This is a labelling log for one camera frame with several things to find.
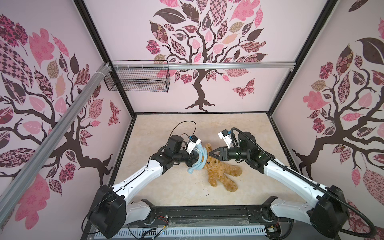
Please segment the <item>light blue bear hoodie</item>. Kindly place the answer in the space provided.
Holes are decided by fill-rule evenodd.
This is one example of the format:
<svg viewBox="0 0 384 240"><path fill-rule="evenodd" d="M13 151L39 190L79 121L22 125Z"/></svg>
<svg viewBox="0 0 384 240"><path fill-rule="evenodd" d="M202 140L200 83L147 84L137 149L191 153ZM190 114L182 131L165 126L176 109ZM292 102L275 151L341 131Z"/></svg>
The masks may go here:
<svg viewBox="0 0 384 240"><path fill-rule="evenodd" d="M191 150L191 154L192 153L193 154L197 154L198 155L198 159L190 168L188 168L187 172L189 174L192 174L194 172L194 170L198 170L198 171L202 170L204 168L204 166L206 165L207 160L208 160L207 149L205 147L203 147L201 143L197 144Z"/></svg>

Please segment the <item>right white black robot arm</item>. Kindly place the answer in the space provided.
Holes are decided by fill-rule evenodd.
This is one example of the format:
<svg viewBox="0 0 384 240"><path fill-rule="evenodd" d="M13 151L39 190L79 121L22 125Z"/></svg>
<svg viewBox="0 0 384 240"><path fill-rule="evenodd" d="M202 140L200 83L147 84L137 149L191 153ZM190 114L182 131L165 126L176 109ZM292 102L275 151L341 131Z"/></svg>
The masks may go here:
<svg viewBox="0 0 384 240"><path fill-rule="evenodd" d="M249 132L220 138L226 146L210 150L210 157L221 162L245 161L252 169L277 180L305 200L301 204L271 197L268 207L273 215L307 223L329 239L339 238L339 232L349 218L347 202L340 188L327 187L293 171L262 149Z"/></svg>

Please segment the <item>brown plush teddy bear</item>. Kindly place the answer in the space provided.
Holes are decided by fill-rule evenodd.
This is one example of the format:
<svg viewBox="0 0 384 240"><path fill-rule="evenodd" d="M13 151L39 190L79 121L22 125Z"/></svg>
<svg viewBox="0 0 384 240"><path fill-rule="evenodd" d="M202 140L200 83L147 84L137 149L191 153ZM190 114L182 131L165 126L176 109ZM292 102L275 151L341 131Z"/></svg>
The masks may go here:
<svg viewBox="0 0 384 240"><path fill-rule="evenodd" d="M208 155L204 169L207 170L208 181L212 187L217 187L220 182L227 191L237 191L237 184L228 176L239 177L243 173L241 167L223 163Z"/></svg>

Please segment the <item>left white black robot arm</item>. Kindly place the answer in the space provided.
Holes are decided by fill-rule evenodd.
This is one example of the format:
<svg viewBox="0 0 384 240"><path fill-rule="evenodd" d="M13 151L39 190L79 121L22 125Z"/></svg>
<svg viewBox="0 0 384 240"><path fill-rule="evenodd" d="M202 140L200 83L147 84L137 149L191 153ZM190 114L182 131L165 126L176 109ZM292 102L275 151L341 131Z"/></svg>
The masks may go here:
<svg viewBox="0 0 384 240"><path fill-rule="evenodd" d="M188 169L191 174L195 170L201 170L207 160L207 150L201 144L196 145L191 151L156 152L146 165L124 181L112 187L101 186L85 220L97 228L96 233L111 239L124 226L148 218L153 208L151 203L141 200L133 204L132 199L151 181L163 175L175 163L192 163Z"/></svg>

